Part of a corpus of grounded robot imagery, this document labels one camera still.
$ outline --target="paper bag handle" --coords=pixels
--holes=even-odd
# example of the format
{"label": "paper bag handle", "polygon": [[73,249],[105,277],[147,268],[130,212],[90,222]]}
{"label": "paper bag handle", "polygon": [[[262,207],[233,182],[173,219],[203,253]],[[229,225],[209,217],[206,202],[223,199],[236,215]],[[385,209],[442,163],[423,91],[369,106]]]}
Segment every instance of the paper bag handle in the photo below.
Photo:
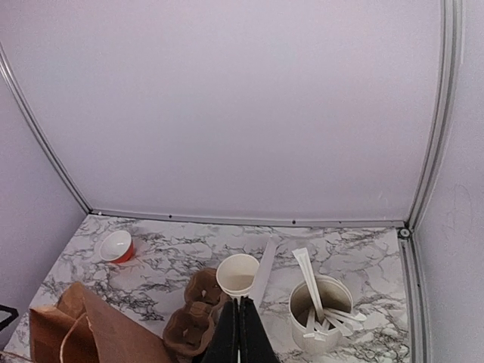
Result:
{"label": "paper bag handle", "polygon": [[8,356],[13,357],[13,358],[17,358],[17,359],[23,359],[24,361],[33,362],[30,359],[23,357],[22,355],[18,355],[18,354],[15,354],[15,353],[10,353],[10,352],[4,352],[3,350],[0,350],[0,358],[2,357],[2,354],[8,355]]}
{"label": "paper bag handle", "polygon": [[73,326],[70,327],[69,331],[67,332],[66,336],[62,339],[62,344],[60,345],[60,353],[59,353],[59,358],[60,358],[60,363],[64,363],[64,347],[66,345],[67,339],[69,339],[70,335],[73,333],[74,329],[76,329],[77,325],[81,322],[83,318],[87,318],[86,313],[82,314],[77,318],[77,320],[74,322]]}

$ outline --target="black object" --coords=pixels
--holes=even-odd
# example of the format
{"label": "black object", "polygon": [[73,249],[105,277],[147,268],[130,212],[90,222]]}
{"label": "black object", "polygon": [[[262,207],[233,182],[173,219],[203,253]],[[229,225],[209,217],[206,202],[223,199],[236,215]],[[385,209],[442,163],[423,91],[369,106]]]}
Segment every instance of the black object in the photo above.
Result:
{"label": "black object", "polygon": [[243,297],[225,304],[205,356],[192,363],[280,363],[265,333],[254,302]]}
{"label": "black object", "polygon": [[10,314],[8,318],[0,321],[0,331],[4,330],[8,325],[10,325],[16,318],[18,318],[18,311],[14,308],[9,308],[8,306],[0,305],[0,312],[7,312]]}

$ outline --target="metal frame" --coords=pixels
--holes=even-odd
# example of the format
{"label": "metal frame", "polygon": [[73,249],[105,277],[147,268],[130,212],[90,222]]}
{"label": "metal frame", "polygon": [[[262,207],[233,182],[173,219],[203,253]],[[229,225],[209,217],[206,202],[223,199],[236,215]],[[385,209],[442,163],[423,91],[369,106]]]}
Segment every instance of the metal frame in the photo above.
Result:
{"label": "metal frame", "polygon": [[94,209],[99,216],[150,219],[165,222],[205,223],[211,225],[258,225],[267,227],[325,227],[325,228],[402,228],[403,221],[318,221],[311,219],[237,219],[222,217],[173,216],[120,212],[118,210]]}
{"label": "metal frame", "polygon": [[85,213],[90,213],[92,211],[91,206],[89,205],[88,201],[84,198],[81,191],[76,187],[76,184],[71,179],[66,168],[64,167],[64,165],[62,165],[62,162],[55,154],[52,146],[48,143],[48,139],[45,137],[44,132],[42,131],[39,123],[34,117],[33,112],[30,109],[30,106],[27,103],[25,96],[23,95],[23,92],[20,89],[20,86],[18,85],[18,82],[11,71],[10,64],[8,63],[7,55],[5,54],[5,51],[2,47],[1,42],[0,42],[0,73],[3,75],[3,78],[7,83],[7,87],[10,89],[11,94],[14,96],[15,101],[17,102],[18,108],[20,109],[20,112],[22,113],[23,118],[25,119],[25,122],[27,123],[30,130],[32,131],[33,136],[36,138],[40,147],[44,151],[44,154],[48,158],[49,162],[54,167],[60,179],[62,179],[62,182],[66,185],[67,189],[76,199],[77,203],[80,205],[82,210],[84,210]]}
{"label": "metal frame", "polygon": [[430,329],[427,294],[423,283],[420,254],[413,236],[399,239],[408,300],[411,361],[430,363]]}
{"label": "metal frame", "polygon": [[461,63],[463,0],[442,0],[442,47],[440,55],[439,88],[430,139],[408,217],[408,227],[414,230],[420,223],[439,172],[445,140],[454,104],[458,68]]}

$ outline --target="plastic utensil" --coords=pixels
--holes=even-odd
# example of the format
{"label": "plastic utensil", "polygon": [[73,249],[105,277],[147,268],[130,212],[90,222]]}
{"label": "plastic utensil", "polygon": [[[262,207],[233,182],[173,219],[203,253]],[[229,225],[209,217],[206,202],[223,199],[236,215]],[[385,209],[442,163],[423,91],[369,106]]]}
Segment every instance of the plastic utensil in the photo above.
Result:
{"label": "plastic utensil", "polygon": [[324,315],[326,316],[326,318],[329,316],[330,318],[335,318],[338,321],[341,321],[343,324],[348,324],[352,326],[354,330],[363,329],[363,324],[360,321],[356,321],[355,319],[347,318],[345,316],[329,312],[328,309],[324,310]]}
{"label": "plastic utensil", "polygon": [[349,337],[350,335],[353,335],[353,332],[355,331],[351,325],[344,325],[340,321],[338,321],[335,318],[332,318],[330,316],[326,316],[326,319],[334,325],[334,327],[341,332],[341,334],[344,337]]}
{"label": "plastic utensil", "polygon": [[294,257],[296,257],[299,267],[301,268],[302,275],[308,286],[309,294],[311,295],[312,303],[315,306],[316,315],[319,321],[324,320],[323,304],[321,303],[321,297],[319,296],[318,285],[316,284],[315,274],[312,270],[311,259],[307,248],[300,248],[293,251]]}
{"label": "plastic utensil", "polygon": [[353,321],[358,321],[358,322],[366,321],[366,319],[367,319],[367,317],[364,316],[360,312],[356,315],[353,315],[353,314],[349,314],[348,312],[342,312],[341,310],[326,308],[324,310],[324,313],[327,314],[328,312],[333,314],[333,315],[339,315],[342,318],[346,318],[348,320],[353,320]]}
{"label": "plastic utensil", "polygon": [[278,245],[272,239],[272,235],[267,241],[265,246],[264,254],[260,260],[259,269],[257,270],[254,282],[250,288],[249,298],[254,301],[256,309],[259,309],[262,303],[262,298],[264,297],[265,289],[269,281],[269,276],[271,275],[272,265],[274,264],[275,251]]}
{"label": "plastic utensil", "polygon": [[316,324],[315,324],[316,337],[315,338],[317,340],[326,340],[326,337],[327,337],[327,329],[324,330],[323,324],[320,324],[319,321],[316,321]]}
{"label": "plastic utensil", "polygon": [[315,316],[316,316],[315,308],[310,308],[308,321],[306,322],[306,332],[304,333],[303,337],[305,338],[315,337],[315,325],[316,325]]}

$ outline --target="brown cardboard egg tray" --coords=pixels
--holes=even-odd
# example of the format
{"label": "brown cardboard egg tray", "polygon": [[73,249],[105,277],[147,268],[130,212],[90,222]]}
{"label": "brown cardboard egg tray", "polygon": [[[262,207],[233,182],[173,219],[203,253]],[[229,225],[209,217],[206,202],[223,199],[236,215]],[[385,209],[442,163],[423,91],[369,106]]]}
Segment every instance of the brown cardboard egg tray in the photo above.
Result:
{"label": "brown cardboard egg tray", "polygon": [[199,355],[212,340],[217,313],[229,300],[217,284],[216,271],[205,268],[191,277],[185,289],[185,306],[173,313],[165,327],[165,346],[179,355]]}

